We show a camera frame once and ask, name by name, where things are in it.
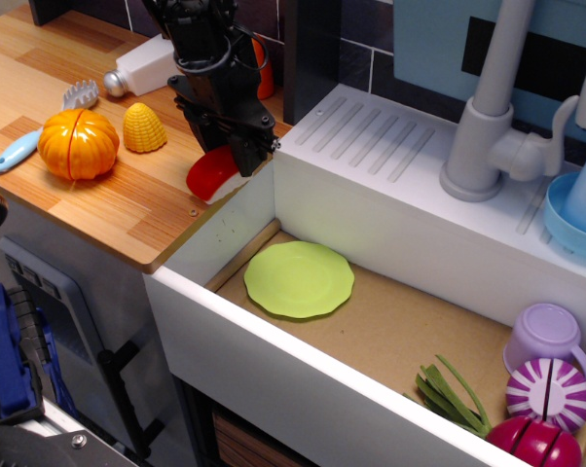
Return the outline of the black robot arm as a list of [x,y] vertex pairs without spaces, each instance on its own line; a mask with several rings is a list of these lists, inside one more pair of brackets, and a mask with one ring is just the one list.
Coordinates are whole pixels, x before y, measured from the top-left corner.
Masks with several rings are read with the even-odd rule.
[[[235,21],[235,1],[143,5],[171,41],[178,73],[167,83],[201,147],[228,145],[240,175],[253,175],[278,143],[275,118],[258,97],[269,58],[263,39]],[[263,48],[262,61],[255,44]]]

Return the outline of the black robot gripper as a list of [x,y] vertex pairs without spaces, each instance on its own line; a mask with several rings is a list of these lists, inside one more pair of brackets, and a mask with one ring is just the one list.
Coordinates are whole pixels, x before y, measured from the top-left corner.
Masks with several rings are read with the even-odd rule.
[[242,177],[274,151],[275,118],[258,98],[260,84],[247,28],[170,28],[179,74],[168,80],[175,102],[205,152],[230,145]]

